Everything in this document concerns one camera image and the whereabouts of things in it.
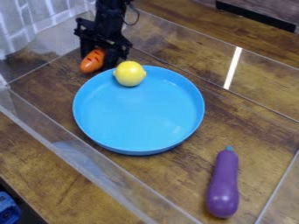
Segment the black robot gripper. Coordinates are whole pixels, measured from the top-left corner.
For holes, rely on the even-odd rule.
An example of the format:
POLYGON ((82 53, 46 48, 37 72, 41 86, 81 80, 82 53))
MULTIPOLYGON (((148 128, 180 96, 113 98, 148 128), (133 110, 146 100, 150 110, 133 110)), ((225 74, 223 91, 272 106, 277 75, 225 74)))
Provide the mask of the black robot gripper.
POLYGON ((73 34, 78 37, 80 57, 85 58, 98 46, 104 49, 102 71, 113 68, 118 59, 126 59, 132 47, 121 29, 125 23, 126 6, 132 0, 96 0, 94 20, 76 18, 73 34))

